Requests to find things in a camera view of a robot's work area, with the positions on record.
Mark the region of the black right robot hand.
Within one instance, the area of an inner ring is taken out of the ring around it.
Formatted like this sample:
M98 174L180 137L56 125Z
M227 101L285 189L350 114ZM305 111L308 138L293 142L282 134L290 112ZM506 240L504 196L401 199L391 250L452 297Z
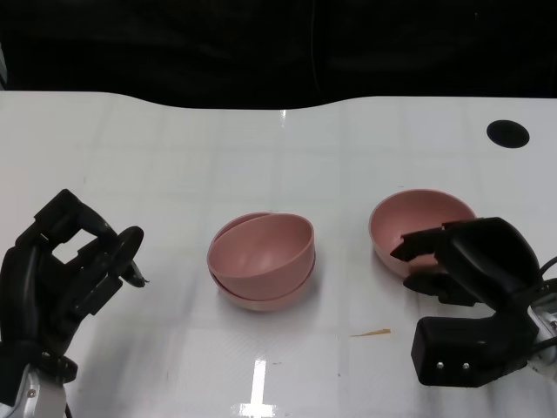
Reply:
M391 255L404 262L433 256L434 264L414 268L404 286L448 305L480 302L497 311L543 282L532 247L498 217L447 222L405 234Z

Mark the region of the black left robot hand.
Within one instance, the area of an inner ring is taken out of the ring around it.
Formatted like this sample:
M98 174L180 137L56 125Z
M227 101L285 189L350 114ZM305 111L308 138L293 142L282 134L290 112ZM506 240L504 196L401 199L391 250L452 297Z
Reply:
M138 226L116 233L72 192L59 192L3 260L1 369L20 375L31 365L73 381L77 364L65 354L82 321L124 283L147 282L134 261L143 238Z

